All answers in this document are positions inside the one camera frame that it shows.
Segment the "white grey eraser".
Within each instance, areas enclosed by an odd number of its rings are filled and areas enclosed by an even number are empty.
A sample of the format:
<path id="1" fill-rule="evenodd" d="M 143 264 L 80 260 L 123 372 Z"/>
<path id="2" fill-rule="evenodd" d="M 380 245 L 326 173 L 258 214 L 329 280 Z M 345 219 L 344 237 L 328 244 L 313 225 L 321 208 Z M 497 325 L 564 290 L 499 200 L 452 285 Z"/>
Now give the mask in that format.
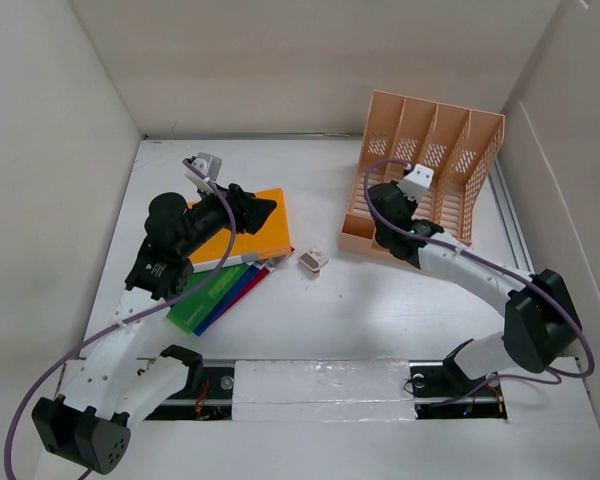
<path id="1" fill-rule="evenodd" d="M 328 264 L 328 257 L 319 249 L 312 248 L 304 252 L 298 259 L 299 264 L 310 274 L 319 276 L 322 268 Z"/>

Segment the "green clip file folder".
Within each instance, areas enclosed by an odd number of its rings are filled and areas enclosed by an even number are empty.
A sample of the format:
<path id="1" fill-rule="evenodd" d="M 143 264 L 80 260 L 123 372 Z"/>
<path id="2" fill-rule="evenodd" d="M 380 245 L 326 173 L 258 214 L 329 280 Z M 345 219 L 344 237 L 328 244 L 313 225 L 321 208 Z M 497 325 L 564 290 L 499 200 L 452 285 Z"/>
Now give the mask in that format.
<path id="1" fill-rule="evenodd" d="M 249 268 L 249 264 L 222 268 L 193 295 L 174 305 L 167 319 L 185 333 L 192 333 Z"/>

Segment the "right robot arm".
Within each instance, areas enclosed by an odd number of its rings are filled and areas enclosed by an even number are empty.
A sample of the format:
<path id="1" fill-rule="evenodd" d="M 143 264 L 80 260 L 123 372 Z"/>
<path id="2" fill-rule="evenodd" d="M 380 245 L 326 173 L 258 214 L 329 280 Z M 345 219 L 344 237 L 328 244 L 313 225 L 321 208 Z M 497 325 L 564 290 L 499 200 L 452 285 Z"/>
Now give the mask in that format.
<path id="1" fill-rule="evenodd" d="M 395 181 L 365 189 L 376 242 L 415 269 L 460 286 L 504 320 L 501 330 L 461 343 L 444 359 L 411 367 L 414 394 L 451 403 L 515 367 L 526 380 L 540 382 L 547 372 L 551 383 L 559 383 L 566 374 L 553 368 L 554 360 L 572 343 L 586 341 L 563 278 L 550 269 L 511 269 L 475 254 L 440 225 L 415 218 L 414 193 L 407 182 Z"/>

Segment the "peach plastic desk organizer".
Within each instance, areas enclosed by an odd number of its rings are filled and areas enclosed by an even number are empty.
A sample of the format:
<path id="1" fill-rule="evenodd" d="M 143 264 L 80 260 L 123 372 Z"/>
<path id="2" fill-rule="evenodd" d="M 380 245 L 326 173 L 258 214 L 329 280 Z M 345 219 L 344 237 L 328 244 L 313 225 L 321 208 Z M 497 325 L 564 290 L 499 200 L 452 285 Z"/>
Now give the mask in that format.
<path id="1" fill-rule="evenodd" d="M 374 239 L 375 224 L 364 199 L 364 175 L 384 159 L 433 170 L 430 189 L 415 217 L 441 225 L 470 246 L 474 208 L 504 133 L 505 116 L 500 113 L 374 92 L 339 248 L 366 257 L 393 259 Z"/>

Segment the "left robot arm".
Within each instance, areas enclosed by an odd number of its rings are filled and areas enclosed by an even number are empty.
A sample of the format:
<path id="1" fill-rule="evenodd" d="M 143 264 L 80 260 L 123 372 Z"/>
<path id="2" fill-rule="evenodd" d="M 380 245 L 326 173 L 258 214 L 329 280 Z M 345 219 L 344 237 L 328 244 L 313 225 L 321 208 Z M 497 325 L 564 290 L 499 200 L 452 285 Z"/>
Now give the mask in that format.
<path id="1" fill-rule="evenodd" d="M 32 420 L 47 452 L 90 472 L 106 475 L 120 462 L 132 429 L 168 396 L 192 396 L 202 387 L 200 354 L 166 347 L 142 375 L 134 369 L 155 325 L 187 289 L 191 255 L 221 230 L 232 237 L 257 234 L 277 203 L 237 184 L 209 184 L 188 205 L 168 192 L 148 207 L 145 239 L 125 280 L 119 313 L 81 370 L 53 398 L 40 398 Z"/>

